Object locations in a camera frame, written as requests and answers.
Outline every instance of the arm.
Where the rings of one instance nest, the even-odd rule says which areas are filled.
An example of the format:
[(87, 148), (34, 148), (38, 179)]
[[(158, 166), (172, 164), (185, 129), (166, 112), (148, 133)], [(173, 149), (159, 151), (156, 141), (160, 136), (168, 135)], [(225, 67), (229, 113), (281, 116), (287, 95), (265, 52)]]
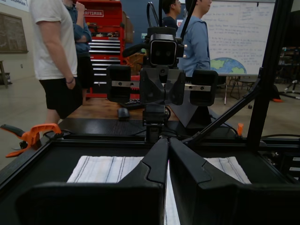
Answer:
[(75, 7), (77, 9), (78, 15), (77, 15), (76, 23), (73, 24), (73, 28), (74, 28), (74, 38), (75, 41), (77, 42), (78, 40), (81, 40), (83, 37), (85, 6), (77, 2)]
[(40, 21), (37, 24), (39, 25), (43, 42), (55, 66), (64, 75), (67, 82), (72, 81), (73, 74), (60, 40), (60, 22)]
[(196, 22), (191, 29), (191, 44), (197, 59), (196, 69), (210, 69), (208, 57), (208, 39), (204, 23)]
[(81, 39), (76, 40), (76, 42), (86, 43), (86, 42), (90, 42), (90, 41), (92, 41), (92, 35), (90, 33), (88, 25), (86, 24), (86, 22), (84, 20), (83, 35), (82, 35)]

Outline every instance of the white t-shirt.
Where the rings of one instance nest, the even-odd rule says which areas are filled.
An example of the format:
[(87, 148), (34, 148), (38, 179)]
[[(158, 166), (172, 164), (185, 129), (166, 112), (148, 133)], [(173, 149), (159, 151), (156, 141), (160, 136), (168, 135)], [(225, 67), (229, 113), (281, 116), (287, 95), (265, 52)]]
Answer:
[(67, 61), (74, 76), (77, 76), (77, 55), (74, 42), (74, 30), (71, 16), (62, 0), (31, 0), (30, 12), (34, 29), (34, 69), (39, 80), (64, 78), (57, 69), (43, 42), (37, 25), (40, 21), (60, 21), (60, 39), (65, 50)]

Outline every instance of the blue shirt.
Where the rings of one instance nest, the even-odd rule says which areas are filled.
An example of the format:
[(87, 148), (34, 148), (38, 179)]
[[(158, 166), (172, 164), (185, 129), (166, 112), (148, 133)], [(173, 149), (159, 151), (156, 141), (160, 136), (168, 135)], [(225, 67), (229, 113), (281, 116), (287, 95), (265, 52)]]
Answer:
[(90, 46), (88, 42), (92, 41), (92, 35), (90, 33), (89, 27), (85, 22), (85, 19), (83, 21), (84, 27), (77, 25), (77, 18), (78, 18), (78, 12), (75, 8), (75, 5), (73, 7), (67, 7), (67, 10), (69, 11), (72, 21), (73, 21), (73, 28), (74, 28), (74, 38), (75, 41), (80, 40), (83, 35), (86, 37), (87, 42), (86, 43), (78, 43), (75, 42), (76, 45), (76, 52), (79, 56), (89, 56), (90, 55)]
[[(184, 23), (177, 31), (180, 37)], [(196, 16), (192, 16), (188, 23), (183, 44), (187, 45), (184, 50), (186, 58), (180, 58), (178, 67), (186, 72), (186, 76), (192, 77), (195, 69), (210, 69), (210, 50), (206, 22)]]

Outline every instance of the striped towel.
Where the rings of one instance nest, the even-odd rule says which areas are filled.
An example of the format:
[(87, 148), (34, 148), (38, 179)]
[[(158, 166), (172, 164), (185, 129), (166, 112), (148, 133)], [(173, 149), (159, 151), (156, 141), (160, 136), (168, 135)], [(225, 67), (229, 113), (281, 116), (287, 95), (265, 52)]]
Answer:
[(236, 157), (206, 158), (206, 160), (220, 171), (235, 178), (243, 184), (251, 184), (243, 168), (239, 165)]
[[(82, 156), (68, 183), (118, 183), (129, 174), (143, 157), (90, 157)], [(170, 170), (168, 167), (165, 202), (165, 225), (180, 225)]]
[[(82, 156), (68, 183), (118, 183), (129, 174), (143, 157), (90, 157)], [(235, 157), (208, 158), (219, 170), (242, 183), (250, 183)], [(167, 192), (165, 202), (165, 225), (180, 225), (177, 213), (170, 170), (167, 172)]]

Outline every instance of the keyboard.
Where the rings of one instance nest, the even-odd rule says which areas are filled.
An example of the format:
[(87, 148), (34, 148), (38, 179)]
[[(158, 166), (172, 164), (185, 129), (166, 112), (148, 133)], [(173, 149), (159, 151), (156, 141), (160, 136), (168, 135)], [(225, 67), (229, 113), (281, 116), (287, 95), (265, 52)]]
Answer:
[(127, 108), (128, 110), (135, 110), (135, 109), (143, 109), (145, 105), (141, 104), (139, 99), (131, 99), (127, 103), (119, 103), (122, 108)]

